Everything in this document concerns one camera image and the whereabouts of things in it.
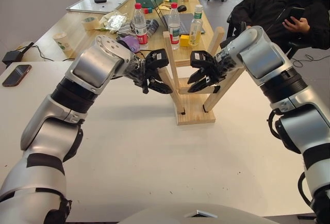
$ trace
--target power adapter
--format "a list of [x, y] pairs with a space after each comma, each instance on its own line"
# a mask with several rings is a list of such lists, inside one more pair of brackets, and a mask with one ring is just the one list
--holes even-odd
[[34, 43], [31, 42], [23, 51], [12, 50], [5, 54], [2, 62], [8, 67], [13, 62], [21, 62], [24, 53], [31, 48]]

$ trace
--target man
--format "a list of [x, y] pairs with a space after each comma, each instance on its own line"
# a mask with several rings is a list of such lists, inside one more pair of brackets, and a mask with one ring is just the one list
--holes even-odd
[[[305, 8], [302, 18], [287, 18], [292, 7]], [[246, 27], [261, 26], [269, 38], [285, 53], [287, 42], [301, 38], [313, 48], [330, 47], [329, 13], [320, 0], [243, 0], [232, 11], [236, 28], [244, 21]]]

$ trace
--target smartphone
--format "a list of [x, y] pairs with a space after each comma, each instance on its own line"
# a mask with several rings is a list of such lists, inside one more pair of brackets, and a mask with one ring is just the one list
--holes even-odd
[[291, 22], [292, 24], [294, 24], [294, 21], [290, 17], [293, 16], [297, 20], [300, 20], [300, 18], [303, 16], [304, 12], [305, 12], [304, 8], [293, 7], [290, 10], [287, 20], [289, 22]]
[[30, 71], [32, 68], [29, 64], [21, 64], [18, 65], [13, 72], [10, 73], [10, 75], [6, 78], [6, 80], [2, 83], [2, 86], [4, 87], [14, 87], [17, 86], [24, 76]]

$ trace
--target plastic water bottle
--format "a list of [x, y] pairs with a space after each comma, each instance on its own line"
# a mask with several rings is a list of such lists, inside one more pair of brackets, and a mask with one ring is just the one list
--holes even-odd
[[201, 30], [202, 30], [202, 11], [203, 5], [195, 6], [195, 14], [194, 19], [191, 21], [190, 33], [189, 33], [189, 45], [197, 46], [200, 42], [201, 38]]
[[171, 4], [171, 12], [169, 15], [169, 32], [171, 38], [172, 49], [176, 50], [179, 46], [180, 36], [180, 16], [177, 12], [177, 3]]
[[141, 50], [148, 49], [148, 37], [146, 34], [146, 23], [144, 14], [141, 10], [142, 5], [140, 3], [135, 4], [135, 13], [134, 13], [134, 26], [135, 34], [139, 41]]

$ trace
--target whiteboard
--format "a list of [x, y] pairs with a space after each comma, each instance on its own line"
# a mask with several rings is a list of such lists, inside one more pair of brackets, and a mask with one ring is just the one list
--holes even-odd
[[68, 11], [107, 14], [119, 9], [128, 0], [107, 0], [106, 3], [97, 4], [94, 0], [81, 0], [69, 7]]

